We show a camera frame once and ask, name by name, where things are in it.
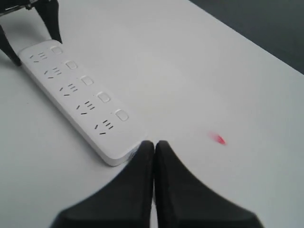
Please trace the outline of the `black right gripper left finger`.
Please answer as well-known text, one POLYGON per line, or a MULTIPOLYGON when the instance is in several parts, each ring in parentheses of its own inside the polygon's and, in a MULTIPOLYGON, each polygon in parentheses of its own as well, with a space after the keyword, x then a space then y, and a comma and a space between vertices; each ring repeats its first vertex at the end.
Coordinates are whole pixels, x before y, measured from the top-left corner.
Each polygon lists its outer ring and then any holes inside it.
POLYGON ((124 169, 102 189, 62 210, 53 228, 148 228, 154 144, 143 141, 124 169))

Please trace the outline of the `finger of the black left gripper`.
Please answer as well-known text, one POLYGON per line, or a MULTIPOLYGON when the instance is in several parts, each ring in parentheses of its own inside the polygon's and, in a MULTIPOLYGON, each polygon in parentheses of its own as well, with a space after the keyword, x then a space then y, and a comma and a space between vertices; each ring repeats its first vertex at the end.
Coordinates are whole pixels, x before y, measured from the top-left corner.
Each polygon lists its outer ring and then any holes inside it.
POLYGON ((35 9, 43 20, 50 37, 62 43, 59 28, 59 3, 57 0, 38 0, 35 9))
POLYGON ((11 47, 2 26, 0 26, 0 49, 16 66, 21 66, 21 60, 11 47))

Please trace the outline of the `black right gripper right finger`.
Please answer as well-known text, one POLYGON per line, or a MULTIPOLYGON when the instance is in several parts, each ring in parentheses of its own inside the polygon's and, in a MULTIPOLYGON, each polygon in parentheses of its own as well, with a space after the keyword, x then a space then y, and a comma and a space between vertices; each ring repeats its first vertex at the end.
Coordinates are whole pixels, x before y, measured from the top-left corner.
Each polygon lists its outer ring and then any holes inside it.
POLYGON ((160 228, 261 228, 258 216, 196 178, 167 141, 156 144, 154 190, 160 228))

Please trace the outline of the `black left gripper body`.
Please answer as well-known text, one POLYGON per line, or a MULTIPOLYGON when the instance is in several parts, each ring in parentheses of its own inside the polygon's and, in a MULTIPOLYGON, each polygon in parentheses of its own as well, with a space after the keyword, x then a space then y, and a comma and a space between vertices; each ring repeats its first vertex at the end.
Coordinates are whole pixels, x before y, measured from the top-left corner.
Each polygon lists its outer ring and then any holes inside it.
POLYGON ((0 15, 4 16, 20 9, 35 8, 39 15, 50 14, 50 0, 1 0, 0 15))

